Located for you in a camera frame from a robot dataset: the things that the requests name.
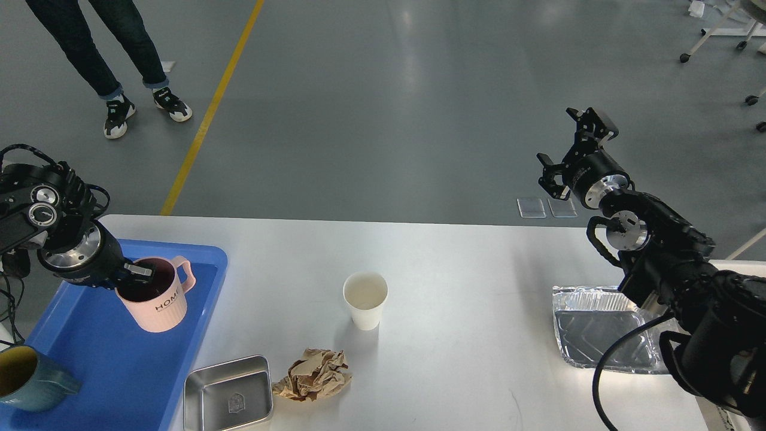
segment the blue tray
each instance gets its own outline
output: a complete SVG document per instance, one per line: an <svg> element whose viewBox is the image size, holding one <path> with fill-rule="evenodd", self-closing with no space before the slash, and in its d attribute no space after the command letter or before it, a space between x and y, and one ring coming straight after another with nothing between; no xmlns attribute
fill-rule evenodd
<svg viewBox="0 0 766 431"><path fill-rule="evenodd" d="M62 283L27 344L63 365L83 386L47 412L0 405L0 429L168 429L228 260L223 250L207 245L119 243L127 258L182 255L191 261L197 284L186 295L186 317L170 331L152 334L136 324L114 291Z"/></svg>

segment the clear plastic piece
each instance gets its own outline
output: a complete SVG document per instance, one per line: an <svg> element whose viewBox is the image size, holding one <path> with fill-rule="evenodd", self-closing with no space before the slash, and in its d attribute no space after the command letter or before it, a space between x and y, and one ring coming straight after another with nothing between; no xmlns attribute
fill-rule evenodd
<svg viewBox="0 0 766 431"><path fill-rule="evenodd" d="M544 219L545 207L540 198L518 198L519 214L523 219Z"/></svg>
<svg viewBox="0 0 766 431"><path fill-rule="evenodd" d="M559 200L548 198L548 206L551 207L551 215L558 219L577 217L575 204L571 199Z"/></svg>
<svg viewBox="0 0 766 431"><path fill-rule="evenodd" d="M553 288L554 332L561 356L577 368L595 368L617 339L659 317L638 308L615 287ZM605 370L636 374L668 374L660 353L660 333L677 331L667 321L626 342L614 352Z"/></svg>

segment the black and white sneaker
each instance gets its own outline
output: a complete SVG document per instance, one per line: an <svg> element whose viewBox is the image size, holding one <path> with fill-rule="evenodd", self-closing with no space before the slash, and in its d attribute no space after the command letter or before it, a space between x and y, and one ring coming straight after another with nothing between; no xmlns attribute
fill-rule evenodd
<svg viewBox="0 0 766 431"><path fill-rule="evenodd" d="M121 94L124 101L109 100L106 102L106 122L103 124L103 135L107 139L117 139L128 130L128 123L125 121L136 113L136 105L130 103L124 94Z"/></svg>
<svg viewBox="0 0 766 431"><path fill-rule="evenodd" d="M192 118L192 109L171 93L168 87L154 92L154 103L159 109L166 110L170 117L179 123Z"/></svg>

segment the jeans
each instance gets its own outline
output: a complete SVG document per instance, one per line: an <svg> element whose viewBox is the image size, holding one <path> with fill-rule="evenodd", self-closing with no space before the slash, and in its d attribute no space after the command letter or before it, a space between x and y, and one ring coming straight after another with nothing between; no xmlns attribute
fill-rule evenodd
<svg viewBox="0 0 766 431"><path fill-rule="evenodd" d="M80 76L104 100L119 96L123 86L117 81L96 49L77 0L26 0L40 23L77 69ZM128 53L147 88L162 88L168 78L162 71L157 49L144 28L133 0L90 0L106 27Z"/></svg>

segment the blue ceramic mug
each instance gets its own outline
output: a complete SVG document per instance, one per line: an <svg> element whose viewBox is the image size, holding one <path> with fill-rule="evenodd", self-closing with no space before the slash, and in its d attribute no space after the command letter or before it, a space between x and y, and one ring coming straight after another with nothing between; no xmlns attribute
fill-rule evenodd
<svg viewBox="0 0 766 431"><path fill-rule="evenodd" d="M42 412L80 390L80 382L51 358L29 346L0 352L0 403Z"/></svg>

